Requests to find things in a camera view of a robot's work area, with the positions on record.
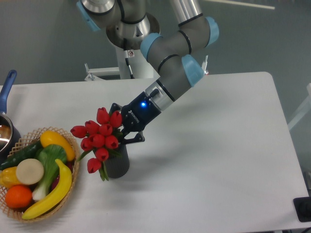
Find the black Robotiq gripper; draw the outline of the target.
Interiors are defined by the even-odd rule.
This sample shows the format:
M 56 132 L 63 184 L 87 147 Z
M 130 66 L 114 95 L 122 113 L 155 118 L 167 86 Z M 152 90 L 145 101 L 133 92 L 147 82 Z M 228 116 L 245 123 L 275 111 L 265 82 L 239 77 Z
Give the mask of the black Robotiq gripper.
M 110 107 L 109 114 L 115 111 L 121 111 L 122 116 L 122 136 L 121 144 L 141 143 L 145 141 L 143 130 L 147 124 L 155 119 L 161 111 L 151 101 L 151 97 L 145 92 L 140 93 L 128 105 L 121 106 L 113 103 Z M 132 138 L 127 138 L 130 132 L 136 132 Z

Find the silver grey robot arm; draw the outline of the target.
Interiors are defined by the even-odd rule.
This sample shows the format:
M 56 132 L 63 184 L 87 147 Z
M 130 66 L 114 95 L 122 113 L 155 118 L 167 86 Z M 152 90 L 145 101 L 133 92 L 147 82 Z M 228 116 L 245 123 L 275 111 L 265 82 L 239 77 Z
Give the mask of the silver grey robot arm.
M 106 30 L 109 41 L 122 51 L 140 50 L 143 59 L 159 75 L 128 105 L 113 104 L 122 115 L 121 143 L 144 141 L 147 124 L 200 81 L 206 65 L 192 53 L 214 43 L 219 37 L 215 20 L 205 17 L 196 0 L 172 0 L 179 30 L 169 37 L 159 32 L 158 21 L 146 11 L 143 0 L 80 0 L 84 21 L 98 31 Z

